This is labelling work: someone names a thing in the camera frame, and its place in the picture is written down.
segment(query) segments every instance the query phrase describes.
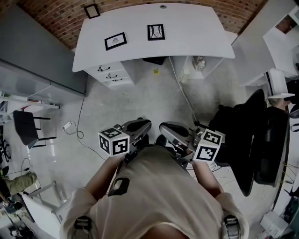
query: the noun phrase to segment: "black office chair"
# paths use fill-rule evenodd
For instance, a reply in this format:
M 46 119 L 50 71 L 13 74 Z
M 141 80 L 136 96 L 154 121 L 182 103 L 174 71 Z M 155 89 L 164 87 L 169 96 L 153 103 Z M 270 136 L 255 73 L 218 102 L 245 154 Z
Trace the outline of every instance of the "black office chair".
M 38 141 L 56 139 L 56 137 L 39 139 L 37 135 L 37 130 L 41 129 L 36 128 L 34 119 L 50 120 L 50 118 L 34 117 L 32 113 L 24 111 L 14 111 L 13 117 L 15 130 L 19 135 L 22 143 L 29 149 L 46 146 L 45 144 L 35 145 Z
M 286 111 L 266 108 L 263 90 L 257 90 L 245 104 L 220 106 L 210 122 L 212 130 L 225 134 L 215 163 L 231 167 L 245 196 L 253 180 L 275 186 L 288 123 Z

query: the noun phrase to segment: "picture frame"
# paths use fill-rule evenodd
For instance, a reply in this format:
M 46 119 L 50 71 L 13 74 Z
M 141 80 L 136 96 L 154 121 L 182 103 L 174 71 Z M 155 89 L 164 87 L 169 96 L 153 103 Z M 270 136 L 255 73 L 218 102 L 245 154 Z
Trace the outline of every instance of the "picture frame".
M 148 25 L 148 40 L 149 41 L 165 40 L 163 24 Z
M 124 44 L 127 44 L 127 39 L 124 32 L 105 39 L 106 50 L 111 50 Z
M 84 10 L 88 16 L 89 19 L 95 18 L 95 17 L 99 17 L 100 16 L 100 12 L 98 10 L 98 6 L 97 4 L 93 3 L 91 5 L 85 6 Z

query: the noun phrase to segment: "chair leg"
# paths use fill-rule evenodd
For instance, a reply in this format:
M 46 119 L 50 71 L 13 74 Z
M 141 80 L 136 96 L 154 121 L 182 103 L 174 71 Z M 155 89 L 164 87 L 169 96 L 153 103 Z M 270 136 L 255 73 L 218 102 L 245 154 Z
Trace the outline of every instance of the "chair leg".
M 46 145 L 45 145 L 45 144 L 41 144 L 41 145 L 34 145 L 34 146 L 32 146 L 32 148 L 44 147 L 44 146 L 46 146 Z
M 50 118 L 44 118 L 44 117 L 33 117 L 34 119 L 40 119 L 40 120 L 50 120 Z
M 38 139 L 38 141 L 41 141 L 41 140 L 53 140 L 53 139 L 56 139 L 56 137 L 40 138 L 40 139 Z

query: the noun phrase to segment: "white desk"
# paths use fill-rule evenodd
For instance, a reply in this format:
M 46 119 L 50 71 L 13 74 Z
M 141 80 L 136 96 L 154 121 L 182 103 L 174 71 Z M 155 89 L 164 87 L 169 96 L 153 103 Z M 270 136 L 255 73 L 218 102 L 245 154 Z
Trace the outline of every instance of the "white desk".
M 85 19 L 73 64 L 73 71 L 85 70 L 101 82 L 109 83 L 97 72 L 110 67 L 118 77 L 134 82 L 132 64 L 120 62 L 155 56 L 213 56 L 234 58 L 231 42 L 211 7 L 193 4 L 145 4 L 102 13 Z M 148 41 L 147 25 L 163 24 L 165 40 Z M 125 33 L 127 44 L 106 51 L 105 39 Z

